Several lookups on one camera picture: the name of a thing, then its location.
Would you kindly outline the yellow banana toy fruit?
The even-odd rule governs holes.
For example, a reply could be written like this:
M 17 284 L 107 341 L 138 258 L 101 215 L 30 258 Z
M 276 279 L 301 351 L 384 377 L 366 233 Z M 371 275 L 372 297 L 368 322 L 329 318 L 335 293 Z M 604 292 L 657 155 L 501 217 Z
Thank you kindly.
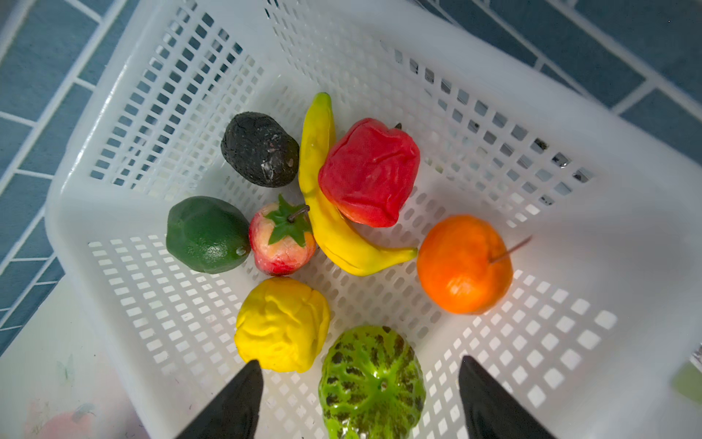
M 323 194 L 318 174 L 336 140 L 332 100 L 318 93 L 305 115 L 298 181 L 309 207 L 314 239 L 323 253 L 339 268 L 354 276 L 369 276 L 417 257 L 412 247 L 387 248 L 361 236 Z

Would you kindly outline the red wax apple toy fruit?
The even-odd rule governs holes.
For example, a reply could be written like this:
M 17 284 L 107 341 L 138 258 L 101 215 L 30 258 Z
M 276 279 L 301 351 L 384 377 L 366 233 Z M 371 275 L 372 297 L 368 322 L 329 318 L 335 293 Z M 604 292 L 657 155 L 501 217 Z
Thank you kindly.
M 306 204 L 292 205 L 282 194 L 254 215 L 249 228 L 256 267 L 270 276 L 293 274 L 317 250 Z

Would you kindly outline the light green bumpy toy fruit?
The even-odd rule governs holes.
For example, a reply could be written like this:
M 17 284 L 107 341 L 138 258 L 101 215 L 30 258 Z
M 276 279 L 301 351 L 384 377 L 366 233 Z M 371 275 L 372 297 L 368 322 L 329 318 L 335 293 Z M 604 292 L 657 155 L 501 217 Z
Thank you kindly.
M 318 395 L 331 438 L 408 438 L 426 400 L 411 344 L 387 326 L 344 331 L 322 366 Z

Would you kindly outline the white plastic mesh basket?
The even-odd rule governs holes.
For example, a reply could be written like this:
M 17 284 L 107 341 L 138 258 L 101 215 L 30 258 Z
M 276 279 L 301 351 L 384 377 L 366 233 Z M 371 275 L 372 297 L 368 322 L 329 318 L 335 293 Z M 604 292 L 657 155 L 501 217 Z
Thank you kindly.
M 698 438 L 701 168 L 403 1 L 143 1 L 49 239 L 149 435 Z

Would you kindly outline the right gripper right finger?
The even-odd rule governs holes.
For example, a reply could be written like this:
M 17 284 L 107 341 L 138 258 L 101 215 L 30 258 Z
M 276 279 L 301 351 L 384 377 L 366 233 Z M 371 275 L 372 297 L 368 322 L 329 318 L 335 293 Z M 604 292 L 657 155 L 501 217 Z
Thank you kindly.
M 463 357 L 458 383 L 470 438 L 555 438 L 473 357 Z

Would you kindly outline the orange toy fruit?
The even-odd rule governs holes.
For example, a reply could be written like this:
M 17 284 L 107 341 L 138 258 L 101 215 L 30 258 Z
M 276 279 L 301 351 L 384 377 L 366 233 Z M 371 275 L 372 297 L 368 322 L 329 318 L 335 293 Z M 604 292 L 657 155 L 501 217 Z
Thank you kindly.
M 456 215 L 436 224 L 419 250 L 417 271 L 424 292 L 443 310 L 457 315 L 483 314 L 507 293 L 514 269 L 511 248 L 486 221 Z

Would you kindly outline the yellow lemon toy fruit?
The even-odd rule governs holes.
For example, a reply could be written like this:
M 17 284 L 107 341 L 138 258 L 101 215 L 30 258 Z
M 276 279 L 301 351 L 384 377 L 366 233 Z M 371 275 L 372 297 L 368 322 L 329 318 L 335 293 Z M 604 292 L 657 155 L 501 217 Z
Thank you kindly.
M 309 285 L 273 277 L 247 296 L 236 320 L 241 358 L 262 369 L 305 373 L 320 354 L 331 321 L 327 299 Z

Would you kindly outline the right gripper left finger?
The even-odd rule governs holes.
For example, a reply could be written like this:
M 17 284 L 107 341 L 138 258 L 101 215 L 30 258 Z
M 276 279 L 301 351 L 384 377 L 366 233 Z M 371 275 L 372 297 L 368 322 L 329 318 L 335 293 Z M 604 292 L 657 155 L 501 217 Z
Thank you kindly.
M 177 438 L 249 439 L 255 437 L 260 419 L 263 389 L 263 370 L 258 360 L 252 360 Z

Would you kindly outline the black avocado toy fruit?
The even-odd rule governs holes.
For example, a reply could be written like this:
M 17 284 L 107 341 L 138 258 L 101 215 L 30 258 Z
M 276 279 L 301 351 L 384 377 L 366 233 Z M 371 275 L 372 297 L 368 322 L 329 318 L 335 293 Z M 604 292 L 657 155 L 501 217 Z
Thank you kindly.
M 234 116 L 220 142 L 220 151 L 237 173 L 260 187 L 287 186 L 299 168 L 299 144 L 265 113 Z

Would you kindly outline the red strawberry toy fruit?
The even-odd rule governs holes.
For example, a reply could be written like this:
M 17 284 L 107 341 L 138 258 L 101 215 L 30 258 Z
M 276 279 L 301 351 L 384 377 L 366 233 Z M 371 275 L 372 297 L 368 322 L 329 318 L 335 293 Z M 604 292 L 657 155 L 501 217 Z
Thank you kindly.
M 402 130 L 372 118 L 355 123 L 329 153 L 318 174 L 327 199 L 350 221 L 394 226 L 411 195 L 420 148 Z

